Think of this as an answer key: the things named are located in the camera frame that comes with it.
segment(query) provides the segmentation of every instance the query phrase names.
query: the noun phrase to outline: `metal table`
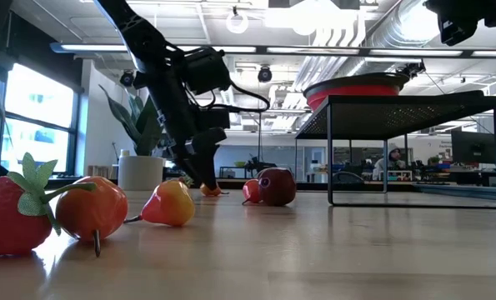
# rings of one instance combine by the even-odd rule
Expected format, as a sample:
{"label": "metal table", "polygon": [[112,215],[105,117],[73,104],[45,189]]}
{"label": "metal table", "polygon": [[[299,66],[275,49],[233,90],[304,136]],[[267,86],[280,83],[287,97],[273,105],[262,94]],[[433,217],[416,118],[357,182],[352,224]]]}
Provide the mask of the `metal table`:
{"label": "metal table", "polygon": [[[383,155],[388,156],[388,140],[441,123],[493,110],[496,148],[496,97],[481,92],[463,92],[443,96],[329,96],[296,134],[299,139],[328,141],[328,166],[333,166],[333,140],[383,141]],[[388,190],[388,160],[384,160],[383,191]],[[333,176],[328,176],[328,201],[340,207],[392,208],[496,208],[442,206],[400,203],[335,203]]]}
{"label": "metal table", "polygon": [[245,167],[220,167],[220,172],[218,173],[218,177],[219,178],[223,178],[223,170],[228,170],[228,169],[242,169],[244,170],[244,178],[240,178],[240,179],[248,179],[248,170],[246,170]]}

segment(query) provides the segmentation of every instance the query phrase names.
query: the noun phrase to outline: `potted plant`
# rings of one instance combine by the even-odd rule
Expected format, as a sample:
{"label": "potted plant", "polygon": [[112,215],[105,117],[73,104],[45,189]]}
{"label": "potted plant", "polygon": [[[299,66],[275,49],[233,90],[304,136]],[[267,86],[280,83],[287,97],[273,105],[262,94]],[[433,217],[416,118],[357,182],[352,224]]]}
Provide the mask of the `potted plant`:
{"label": "potted plant", "polygon": [[163,180],[164,159],[152,157],[163,129],[158,124],[158,115],[151,99],[144,104],[140,97],[129,97],[131,113],[114,101],[108,92],[99,86],[107,96],[113,116],[133,140],[137,156],[121,157],[118,168],[118,186],[125,191],[152,191]]}
{"label": "potted plant", "polygon": [[430,157],[429,160],[428,160],[428,165],[429,166],[436,167],[439,162],[440,162],[440,158],[438,158],[438,157]]}

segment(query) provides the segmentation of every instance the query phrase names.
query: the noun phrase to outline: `computer monitor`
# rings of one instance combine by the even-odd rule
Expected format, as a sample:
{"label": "computer monitor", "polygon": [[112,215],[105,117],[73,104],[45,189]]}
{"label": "computer monitor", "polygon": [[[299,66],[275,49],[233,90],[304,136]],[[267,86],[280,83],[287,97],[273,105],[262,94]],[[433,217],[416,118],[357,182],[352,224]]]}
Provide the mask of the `computer monitor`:
{"label": "computer monitor", "polygon": [[496,163],[494,135],[451,132],[454,163]]}

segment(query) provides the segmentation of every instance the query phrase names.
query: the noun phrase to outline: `person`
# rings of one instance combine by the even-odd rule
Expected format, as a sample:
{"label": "person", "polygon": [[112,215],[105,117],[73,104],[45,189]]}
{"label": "person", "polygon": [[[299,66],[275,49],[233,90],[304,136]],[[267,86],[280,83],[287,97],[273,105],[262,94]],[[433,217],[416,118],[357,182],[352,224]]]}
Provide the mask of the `person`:
{"label": "person", "polygon": [[[400,158],[401,158],[401,150],[395,144],[388,145],[388,169],[405,168],[405,162],[401,161]],[[383,167],[384,167],[384,157],[379,159],[373,167],[374,169],[373,169],[372,179],[381,180],[382,179],[381,173],[383,173]]]}

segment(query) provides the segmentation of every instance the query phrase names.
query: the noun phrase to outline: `fruit stem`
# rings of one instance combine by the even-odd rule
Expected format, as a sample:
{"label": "fruit stem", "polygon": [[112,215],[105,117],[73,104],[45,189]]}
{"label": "fruit stem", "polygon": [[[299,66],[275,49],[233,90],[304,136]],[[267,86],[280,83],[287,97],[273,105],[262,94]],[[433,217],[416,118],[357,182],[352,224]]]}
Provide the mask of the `fruit stem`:
{"label": "fruit stem", "polygon": [[142,220],[142,216],[134,216],[134,217],[131,217],[129,219],[126,219],[125,221],[123,221],[124,224],[127,224],[127,223],[133,223],[133,222],[138,222]]}
{"label": "fruit stem", "polygon": [[40,201],[42,201],[43,204],[47,204],[47,203],[49,203],[49,201],[51,199],[55,198],[56,196],[58,196],[64,192],[67,192],[67,191],[70,191],[73,189],[77,189],[77,188],[91,192],[91,191],[95,190],[96,187],[97,187],[96,183],[94,183],[94,182],[70,184],[70,185],[67,185],[65,187],[59,188],[55,192],[51,192],[49,194],[45,194],[45,195],[41,196]]}
{"label": "fruit stem", "polygon": [[99,243],[99,230],[93,231],[94,236],[94,252],[96,253],[96,258],[99,258],[99,254],[101,254],[101,244]]}

